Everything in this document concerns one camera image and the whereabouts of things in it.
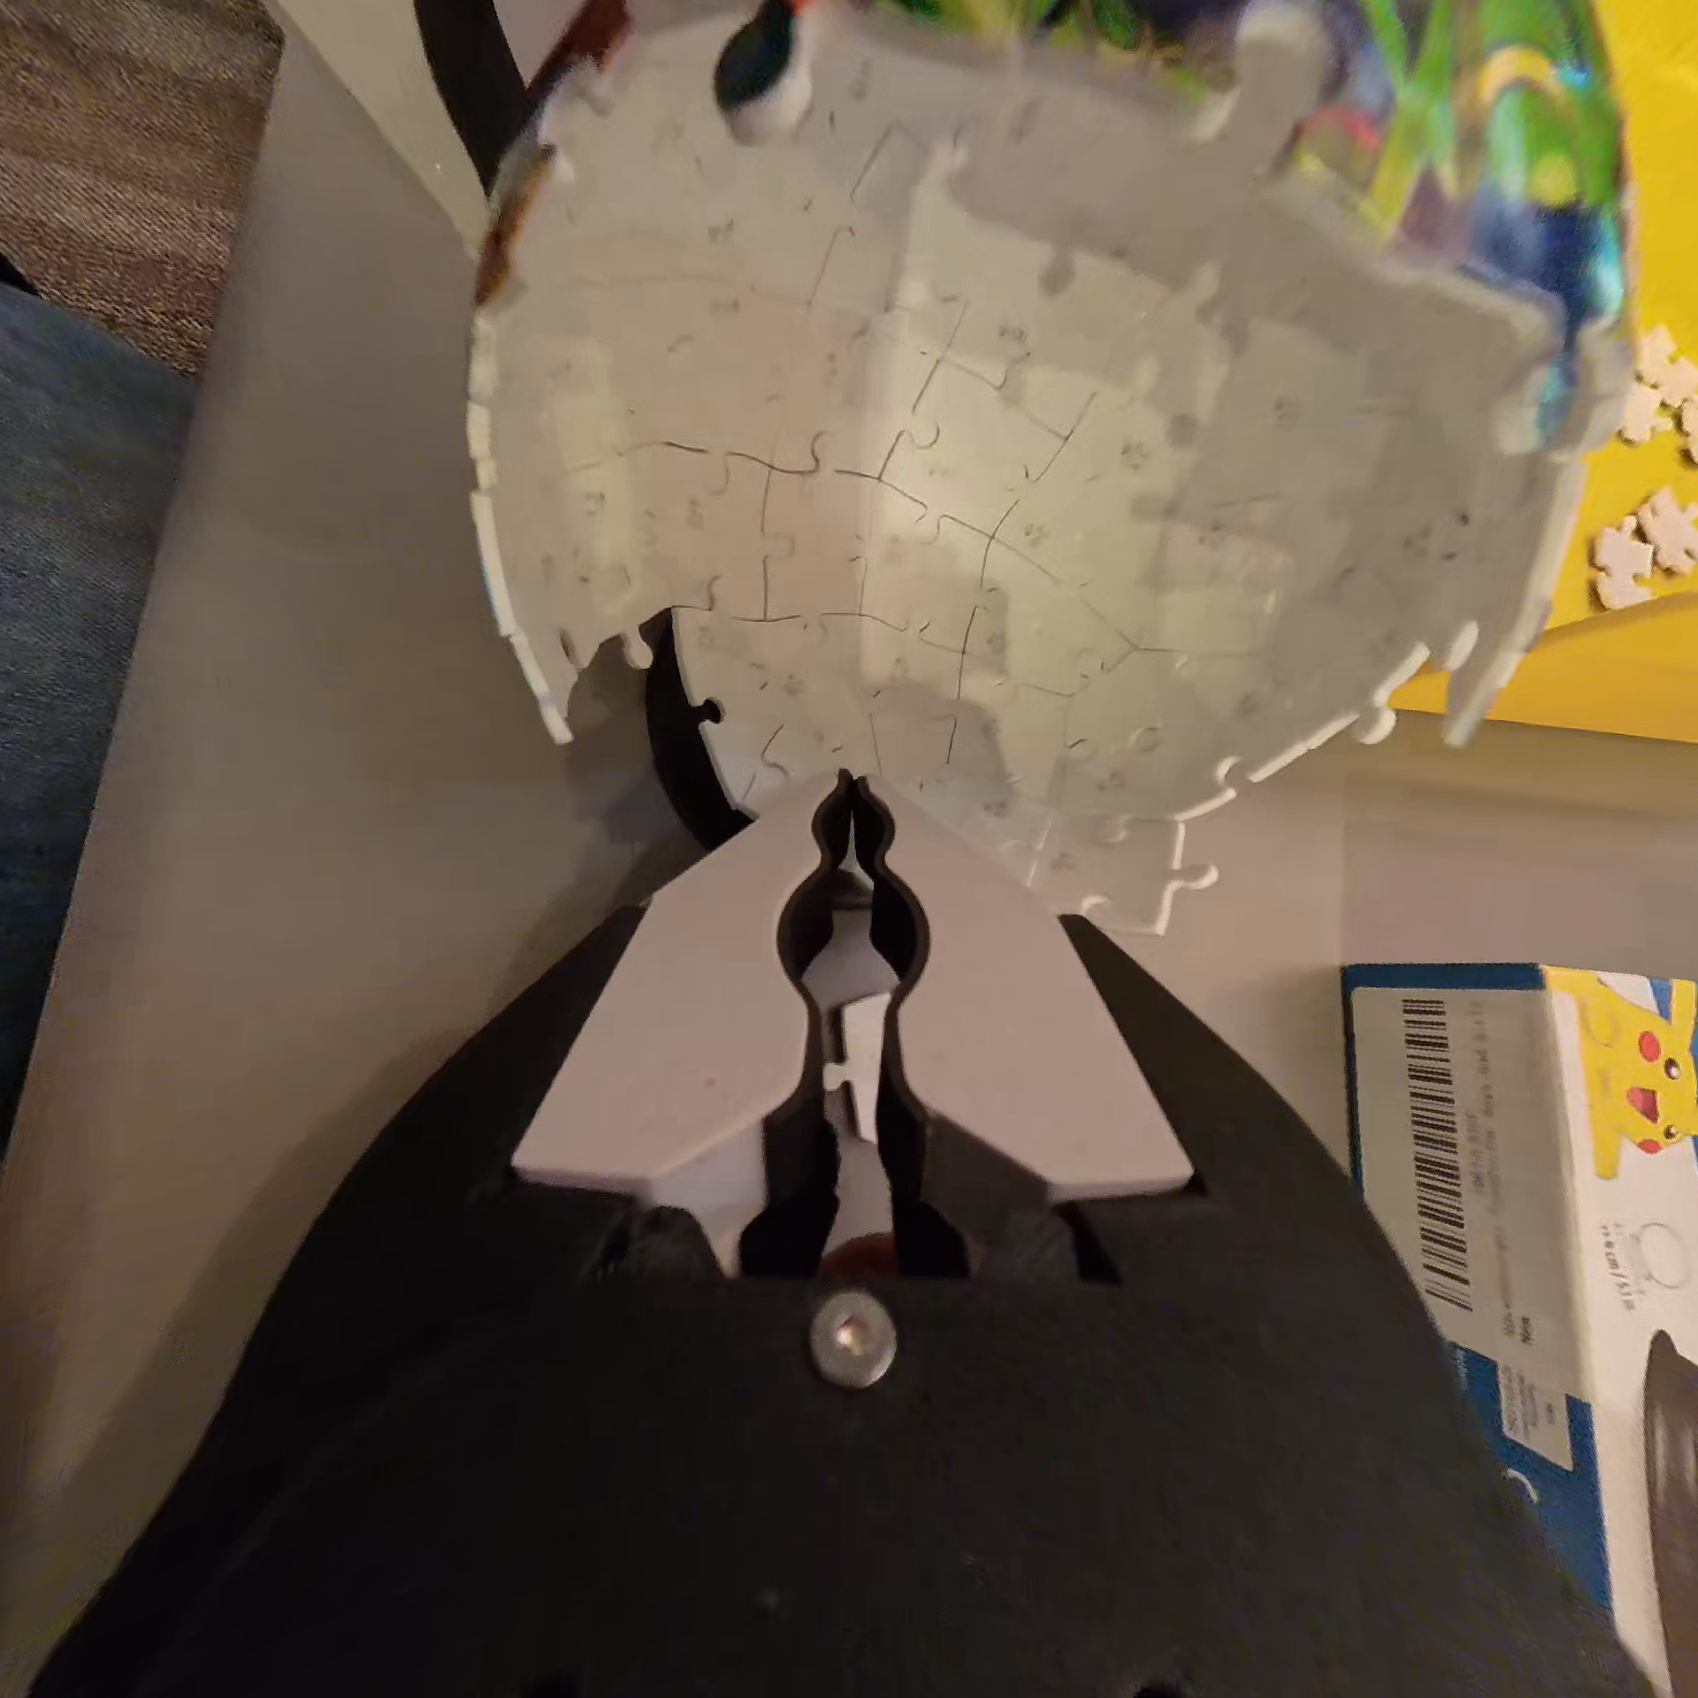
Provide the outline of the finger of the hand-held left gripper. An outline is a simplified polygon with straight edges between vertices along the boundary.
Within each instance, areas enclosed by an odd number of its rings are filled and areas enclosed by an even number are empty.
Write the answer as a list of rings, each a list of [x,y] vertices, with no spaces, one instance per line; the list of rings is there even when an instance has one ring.
[[[416,2],[414,25],[444,116],[490,195],[536,123],[559,4]]]

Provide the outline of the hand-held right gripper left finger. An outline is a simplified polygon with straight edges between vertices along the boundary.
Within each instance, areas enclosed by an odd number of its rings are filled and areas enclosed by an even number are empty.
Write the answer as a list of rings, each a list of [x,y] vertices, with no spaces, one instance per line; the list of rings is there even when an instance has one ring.
[[[734,1277],[748,1229],[818,1185],[818,1008],[846,775],[783,791],[661,886],[512,1157],[525,1182],[691,1216]]]

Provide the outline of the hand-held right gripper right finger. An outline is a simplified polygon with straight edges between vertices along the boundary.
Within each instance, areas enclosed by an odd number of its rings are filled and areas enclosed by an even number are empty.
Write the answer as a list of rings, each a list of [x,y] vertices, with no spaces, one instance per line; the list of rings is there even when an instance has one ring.
[[[870,945],[894,974],[876,1138],[894,1266],[965,1278],[1086,1202],[1196,1168],[1063,920],[918,804],[860,779]]]

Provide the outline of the single white puzzle piece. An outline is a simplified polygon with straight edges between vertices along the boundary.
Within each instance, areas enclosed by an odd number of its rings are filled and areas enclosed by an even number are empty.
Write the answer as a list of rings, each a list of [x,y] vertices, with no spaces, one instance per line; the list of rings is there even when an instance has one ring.
[[[894,974],[868,934],[850,931],[812,962],[804,989],[822,1020],[826,1120],[838,1136],[838,1216],[826,1238],[826,1248],[838,1250],[892,1227],[876,1106]]]

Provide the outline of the colourful puzzle ball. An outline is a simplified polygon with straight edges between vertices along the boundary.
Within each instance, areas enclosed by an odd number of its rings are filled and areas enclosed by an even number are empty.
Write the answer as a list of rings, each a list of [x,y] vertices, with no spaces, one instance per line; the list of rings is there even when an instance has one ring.
[[[468,439],[556,741],[606,644],[736,823],[880,779],[1162,933],[1422,671],[1472,737],[1630,386],[1601,4],[580,4]]]

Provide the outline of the black round ball stand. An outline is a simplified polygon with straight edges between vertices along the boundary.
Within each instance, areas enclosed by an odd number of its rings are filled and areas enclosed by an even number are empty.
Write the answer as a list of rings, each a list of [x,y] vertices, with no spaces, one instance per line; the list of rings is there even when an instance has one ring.
[[[715,853],[759,814],[732,798],[715,765],[705,730],[718,722],[718,707],[691,699],[678,660],[675,612],[652,617],[640,627],[640,636],[650,650],[644,714],[661,791],[692,842],[702,853]]]

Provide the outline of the blue puzzle box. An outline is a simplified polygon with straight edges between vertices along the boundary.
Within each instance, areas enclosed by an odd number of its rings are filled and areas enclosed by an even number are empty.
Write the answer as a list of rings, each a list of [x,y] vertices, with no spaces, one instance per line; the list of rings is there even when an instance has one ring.
[[[1502,1472],[1658,1694],[1696,1692],[1696,990],[1343,972],[1352,1172]]]

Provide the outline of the scattered white puzzle pieces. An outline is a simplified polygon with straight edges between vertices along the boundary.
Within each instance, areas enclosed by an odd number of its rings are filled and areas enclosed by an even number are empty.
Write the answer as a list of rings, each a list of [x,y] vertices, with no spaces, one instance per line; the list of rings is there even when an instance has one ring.
[[[1614,441],[1642,451],[1669,439],[1696,467],[1696,364],[1665,325],[1637,342],[1633,386]],[[1671,484],[1649,493],[1622,521],[1591,542],[1591,599],[1601,612],[1626,612],[1655,600],[1658,578],[1684,581],[1696,569],[1694,501]]]

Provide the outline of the person's blue jeans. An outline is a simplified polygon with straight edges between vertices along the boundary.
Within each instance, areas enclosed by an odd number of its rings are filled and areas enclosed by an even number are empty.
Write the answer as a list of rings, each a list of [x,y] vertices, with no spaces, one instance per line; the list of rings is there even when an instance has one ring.
[[[2,287],[2,1144],[74,895],[196,384]]]

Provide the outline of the yellow plastic tray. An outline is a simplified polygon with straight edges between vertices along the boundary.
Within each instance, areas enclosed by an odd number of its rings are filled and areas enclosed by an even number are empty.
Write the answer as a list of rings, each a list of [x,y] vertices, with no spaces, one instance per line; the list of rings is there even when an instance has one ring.
[[[1633,178],[1635,350],[1694,364],[1696,7],[1603,4],[1625,103]],[[1694,540],[1694,391],[1660,407],[1663,428],[1612,436],[1591,455],[1568,552],[1539,643],[1487,719],[1692,746],[1694,571],[1655,552],[1640,511],[1682,514]]]

